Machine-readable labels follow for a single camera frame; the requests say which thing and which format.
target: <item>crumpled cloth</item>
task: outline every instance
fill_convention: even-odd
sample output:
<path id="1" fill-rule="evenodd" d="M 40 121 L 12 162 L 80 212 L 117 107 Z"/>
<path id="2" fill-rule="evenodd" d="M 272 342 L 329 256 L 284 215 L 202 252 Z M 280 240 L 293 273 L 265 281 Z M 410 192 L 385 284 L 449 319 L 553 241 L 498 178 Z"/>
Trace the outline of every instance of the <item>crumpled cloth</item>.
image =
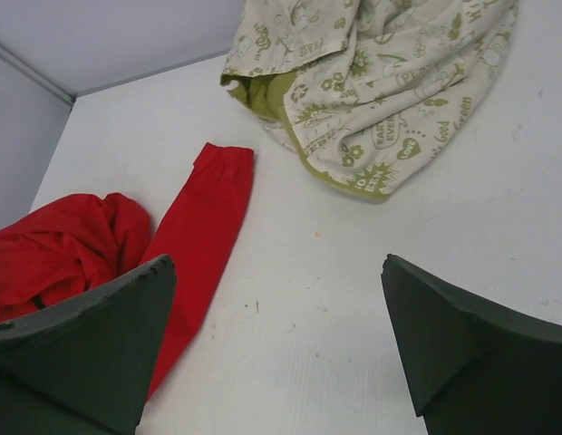
<path id="1" fill-rule="evenodd" d="M 246 0 L 222 85 L 327 184 L 384 200 L 497 76 L 518 0 Z"/>
<path id="2" fill-rule="evenodd" d="M 150 218 L 120 193 L 73 194 L 0 231 L 0 323 L 105 284 L 140 264 Z"/>

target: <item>gray wall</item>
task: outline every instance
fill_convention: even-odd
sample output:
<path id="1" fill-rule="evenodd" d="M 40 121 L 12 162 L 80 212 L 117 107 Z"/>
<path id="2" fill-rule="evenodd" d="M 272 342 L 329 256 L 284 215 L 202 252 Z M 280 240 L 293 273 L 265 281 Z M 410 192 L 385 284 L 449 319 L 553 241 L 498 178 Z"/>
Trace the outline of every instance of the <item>gray wall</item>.
<path id="1" fill-rule="evenodd" d="M 69 111 L 0 60 L 0 228 L 31 208 Z"/>
<path id="2" fill-rule="evenodd" d="M 68 93 L 84 94 L 225 52 L 243 3 L 0 0 L 0 43 Z M 30 209 L 68 111 L 0 62 L 0 227 Z"/>
<path id="3" fill-rule="evenodd" d="M 0 0 L 0 40 L 73 91 L 223 52 L 243 0 Z"/>

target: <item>cloth with cartoon print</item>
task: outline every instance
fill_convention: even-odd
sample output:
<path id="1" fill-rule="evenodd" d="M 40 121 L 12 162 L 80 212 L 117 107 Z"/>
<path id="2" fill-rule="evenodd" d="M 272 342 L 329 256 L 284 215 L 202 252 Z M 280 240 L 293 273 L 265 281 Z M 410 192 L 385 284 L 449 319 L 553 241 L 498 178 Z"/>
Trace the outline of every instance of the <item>cloth with cartoon print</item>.
<path id="1" fill-rule="evenodd" d="M 317 178 L 384 200 L 469 118 L 518 0 L 246 0 L 222 85 Z"/>

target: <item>red clothing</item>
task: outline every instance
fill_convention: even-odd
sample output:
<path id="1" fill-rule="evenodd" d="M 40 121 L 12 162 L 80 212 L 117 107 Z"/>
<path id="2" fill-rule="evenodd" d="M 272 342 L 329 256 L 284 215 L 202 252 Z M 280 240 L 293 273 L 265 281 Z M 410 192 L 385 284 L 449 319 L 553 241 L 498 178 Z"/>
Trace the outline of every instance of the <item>red clothing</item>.
<path id="1" fill-rule="evenodd" d="M 253 150 L 207 144 L 150 242 L 148 214 L 77 194 L 0 231 L 0 322 L 104 284 L 161 254 L 178 278 L 150 395 L 199 331 L 243 222 Z"/>
<path id="2" fill-rule="evenodd" d="M 119 193 L 76 194 L 0 230 L 0 322 L 125 274 L 150 243 L 150 218 Z"/>
<path id="3" fill-rule="evenodd" d="M 142 259 L 169 254 L 178 280 L 149 397 L 202 325 L 253 186 L 253 150 L 208 143 L 194 166 Z"/>

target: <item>green fabric trim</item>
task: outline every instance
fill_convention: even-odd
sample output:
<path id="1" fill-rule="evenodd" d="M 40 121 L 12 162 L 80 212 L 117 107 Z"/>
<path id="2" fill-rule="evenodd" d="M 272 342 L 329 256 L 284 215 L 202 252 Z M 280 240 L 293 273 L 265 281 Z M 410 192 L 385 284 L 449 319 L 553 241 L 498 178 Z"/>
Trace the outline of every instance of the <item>green fabric trim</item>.
<path id="1" fill-rule="evenodd" d="M 270 121 L 280 121 L 279 106 L 283 106 L 283 96 L 295 79 L 294 72 L 285 74 L 242 77 L 221 76 L 220 83 L 228 85 L 233 80 L 239 86 L 228 93 L 249 108 L 256 116 Z"/>
<path id="2" fill-rule="evenodd" d="M 309 164 L 309 161 L 307 160 L 307 156 L 305 155 L 301 145 L 299 144 L 299 140 L 297 139 L 297 136 L 296 136 L 295 132 L 293 131 L 293 127 L 291 126 L 291 122 L 289 122 L 289 119 L 287 118 L 287 114 L 285 112 L 285 106 L 282 106 L 279 109 L 280 109 L 279 112 L 281 113 L 281 121 L 283 122 L 283 126 L 285 127 L 285 129 L 287 131 L 287 134 L 289 135 L 289 138 L 291 138 L 291 141 L 293 142 L 293 144 L 294 144 L 294 146 L 297 150 L 297 155 L 299 156 L 299 159 L 301 160 L 301 163 L 303 164 L 305 169 L 307 169 L 307 171 L 311 175 L 313 175 L 316 179 L 319 179 L 320 181 L 323 181 L 325 184 L 329 185 L 331 188 L 337 189 L 340 192 L 346 193 L 348 195 L 353 195 L 353 196 L 358 197 L 358 198 L 368 199 L 372 202 L 382 203 L 387 198 L 390 197 L 390 195 L 384 195 L 383 193 L 380 193 L 380 192 L 371 194 L 371 193 L 363 192 L 363 191 L 358 190 L 356 188 L 352 188 L 351 186 L 349 186 L 347 184 L 340 183 L 339 181 L 335 181 L 334 179 L 332 179 L 329 176 L 329 174 L 327 174 L 325 172 L 320 172 L 319 170 L 317 170 L 313 166 L 311 166 Z"/>
<path id="3" fill-rule="evenodd" d="M 388 197 L 390 197 L 390 195 L 384 195 L 380 192 L 372 194 L 352 188 L 347 184 L 335 181 L 329 177 L 329 174 L 320 172 L 309 164 L 309 161 L 307 161 L 307 157 L 303 152 L 303 148 L 293 131 L 291 122 L 289 122 L 285 109 L 285 103 L 283 101 L 283 98 L 289 91 L 295 77 L 295 72 L 262 75 L 258 77 L 222 75 L 220 78 L 220 84 L 226 86 L 233 80 L 238 81 L 240 83 L 239 86 L 228 92 L 233 98 L 239 100 L 260 118 L 270 121 L 283 122 L 283 126 L 295 146 L 301 163 L 316 179 L 323 181 L 325 184 L 334 189 L 340 190 L 343 193 L 354 195 L 359 198 L 369 199 L 373 202 L 384 202 Z"/>

